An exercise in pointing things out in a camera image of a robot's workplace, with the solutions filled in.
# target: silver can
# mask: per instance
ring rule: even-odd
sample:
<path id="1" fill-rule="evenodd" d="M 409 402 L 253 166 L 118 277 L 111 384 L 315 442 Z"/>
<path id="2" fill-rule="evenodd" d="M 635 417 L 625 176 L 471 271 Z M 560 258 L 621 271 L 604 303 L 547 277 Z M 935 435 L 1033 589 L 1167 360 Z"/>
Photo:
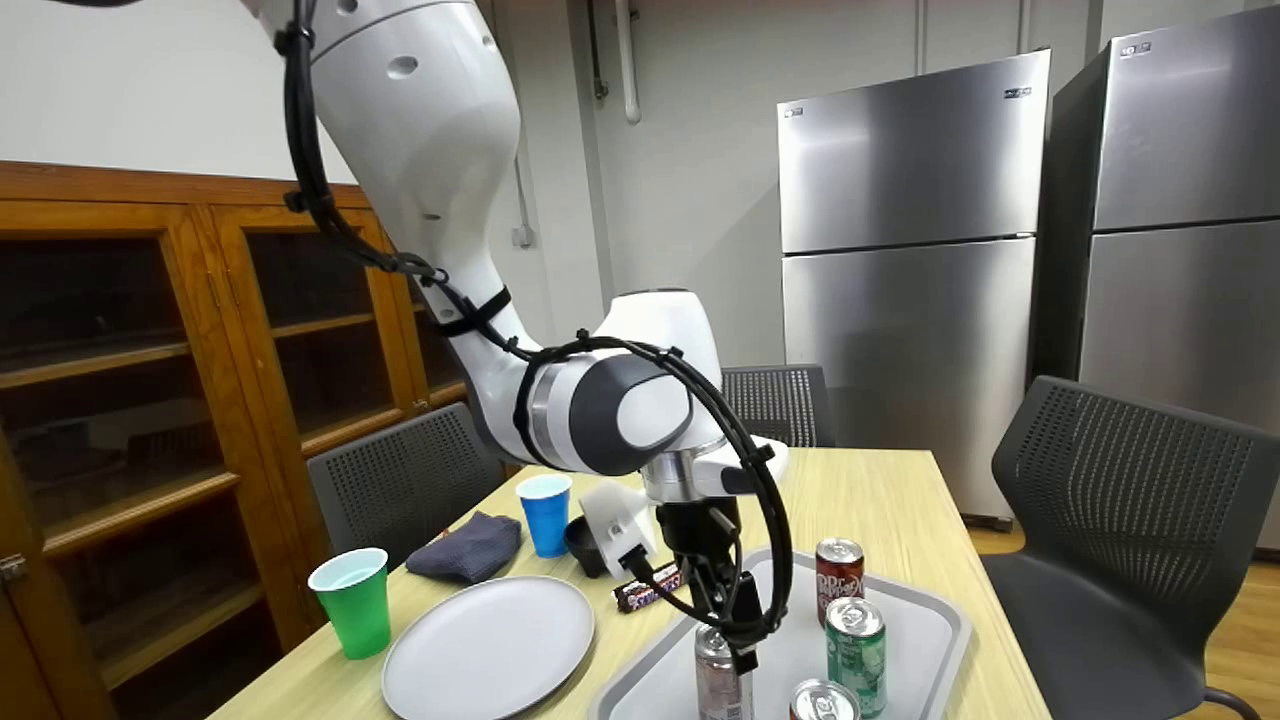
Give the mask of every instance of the silver can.
<path id="1" fill-rule="evenodd" d="M 701 720 L 754 720 L 754 678 L 732 670 L 732 647 L 708 623 L 694 638 L 694 663 L 695 663 L 695 718 Z"/>
<path id="2" fill-rule="evenodd" d="M 801 681 L 788 720 L 859 720 L 855 701 L 832 681 Z"/>
<path id="3" fill-rule="evenodd" d="M 825 611 L 827 678 L 855 696 L 859 718 L 884 713 L 884 620 L 855 597 L 838 597 Z"/>

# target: cabinet door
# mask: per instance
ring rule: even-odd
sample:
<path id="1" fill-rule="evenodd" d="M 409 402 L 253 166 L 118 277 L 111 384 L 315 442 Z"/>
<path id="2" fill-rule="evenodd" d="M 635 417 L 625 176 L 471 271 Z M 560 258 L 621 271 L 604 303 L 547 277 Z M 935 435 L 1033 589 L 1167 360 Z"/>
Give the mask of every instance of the cabinet door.
<path id="1" fill-rule="evenodd" d="M 261 366 L 275 425 L 305 451 L 358 442 L 414 409 L 414 368 L 395 326 L 401 283 L 323 240 L 307 217 L 286 209 L 216 214 L 221 249 L 238 283 L 248 358 Z"/>
<path id="2" fill-rule="evenodd" d="M 18 623 L 7 597 L 0 593 L 0 718 L 24 718 L 24 720 L 54 720 L 54 701 L 44 689 L 44 678 L 37 670 L 37 657 L 27 647 L 24 627 Z"/>
<path id="3" fill-rule="evenodd" d="M 438 316 L 420 296 L 414 301 L 414 339 L 418 339 L 414 358 L 424 368 L 420 402 L 428 409 L 466 402 L 470 397 L 470 374 L 458 360 L 449 336 L 438 329 Z"/>
<path id="4" fill-rule="evenodd" d="M 0 542 L 33 566 L 7 597 L 66 718 L 107 718 L 265 601 L 197 249 L 164 206 L 0 206 Z"/>

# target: wooden cabinet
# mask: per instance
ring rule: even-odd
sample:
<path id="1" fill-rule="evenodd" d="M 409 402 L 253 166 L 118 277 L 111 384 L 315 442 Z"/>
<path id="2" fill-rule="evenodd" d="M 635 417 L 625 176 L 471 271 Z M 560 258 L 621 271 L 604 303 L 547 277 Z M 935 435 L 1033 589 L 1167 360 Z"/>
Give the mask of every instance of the wooden cabinet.
<path id="1" fill-rule="evenodd" d="M 210 713 L 321 623 L 305 460 L 466 393 L 286 193 L 0 166 L 0 718 Z"/>

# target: floor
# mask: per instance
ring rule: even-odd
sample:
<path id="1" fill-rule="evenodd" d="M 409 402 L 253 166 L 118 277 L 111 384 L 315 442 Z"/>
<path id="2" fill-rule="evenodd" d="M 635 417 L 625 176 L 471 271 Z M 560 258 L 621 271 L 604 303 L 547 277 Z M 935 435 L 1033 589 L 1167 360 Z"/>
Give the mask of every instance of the floor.
<path id="1" fill-rule="evenodd" d="M 967 534 L 982 551 L 1020 547 L 1020 534 Z M 1245 696 L 1259 718 L 1280 720 L 1280 566 L 1253 566 L 1249 582 L 1210 639 L 1210 685 Z M 1230 720 L 1237 713 L 1197 710 L 1193 720 Z"/>

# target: refrigerator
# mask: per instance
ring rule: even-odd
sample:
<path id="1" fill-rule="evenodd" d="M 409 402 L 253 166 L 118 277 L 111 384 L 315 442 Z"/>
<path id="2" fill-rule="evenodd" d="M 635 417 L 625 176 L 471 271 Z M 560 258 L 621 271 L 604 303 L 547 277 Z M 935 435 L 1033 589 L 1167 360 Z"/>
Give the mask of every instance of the refrigerator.
<path id="1" fill-rule="evenodd" d="M 934 449 L 959 512 L 996 525 L 1044 119 L 1049 51 L 777 109 L 788 360 L 825 368 L 838 443 Z"/>
<path id="2" fill-rule="evenodd" d="M 1280 433 L 1280 7 L 1113 35 L 1054 100 L 1055 374 Z M 1280 547 L 1280 496 L 1259 547 Z"/>

